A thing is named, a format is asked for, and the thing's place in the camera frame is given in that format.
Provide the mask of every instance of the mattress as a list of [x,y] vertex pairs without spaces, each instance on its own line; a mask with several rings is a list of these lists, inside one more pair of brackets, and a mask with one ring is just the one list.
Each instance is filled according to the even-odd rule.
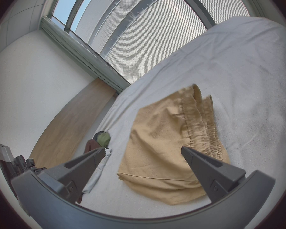
[[135,193],[117,176],[138,109],[194,83],[203,97],[212,95],[219,138],[231,164],[245,169],[246,176],[260,170],[276,179],[246,228],[271,211],[286,189],[286,28],[256,17],[232,17],[212,27],[117,97],[97,129],[110,133],[112,155],[81,206],[113,216],[155,218],[210,203],[203,196],[167,205]]

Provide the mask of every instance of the blue sky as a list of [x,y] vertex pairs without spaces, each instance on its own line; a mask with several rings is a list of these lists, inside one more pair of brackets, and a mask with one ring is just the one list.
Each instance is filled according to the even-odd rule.
[[[83,13],[84,13],[85,9],[87,8],[90,1],[91,0],[84,0],[83,1],[82,5],[80,6],[80,8],[79,8],[79,10],[78,10],[78,12],[74,18],[73,24],[71,26],[72,31],[76,30],[76,27],[80,21],[80,18],[82,17],[82,15],[83,15]],[[76,0],[59,0],[56,7],[55,7],[53,15],[57,19],[59,19],[62,23],[66,24],[68,16],[69,16],[75,2],[76,2]]]

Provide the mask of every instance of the white bed sheet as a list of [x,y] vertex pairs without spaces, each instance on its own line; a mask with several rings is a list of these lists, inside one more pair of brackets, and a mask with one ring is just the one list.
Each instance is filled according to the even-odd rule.
[[132,191],[118,179],[138,109],[197,84],[211,94],[221,142],[231,163],[272,176],[268,200],[246,228],[255,227],[286,189],[286,28],[265,18],[233,17],[209,29],[129,86],[100,124],[112,155],[81,206],[114,216],[154,218],[200,208],[207,196],[170,206]]

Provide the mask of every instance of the wooden board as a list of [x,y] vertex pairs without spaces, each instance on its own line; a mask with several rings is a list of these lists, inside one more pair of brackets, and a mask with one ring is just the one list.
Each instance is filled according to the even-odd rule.
[[70,160],[114,93],[112,87],[96,78],[67,103],[42,133],[30,155],[36,167],[51,168]]

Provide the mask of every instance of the curtain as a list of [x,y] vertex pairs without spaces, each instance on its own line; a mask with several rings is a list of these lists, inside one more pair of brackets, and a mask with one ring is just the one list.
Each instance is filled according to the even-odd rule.
[[92,77],[99,77],[121,93],[130,84],[94,51],[88,50],[50,18],[41,19],[40,28],[46,32],[80,67]]

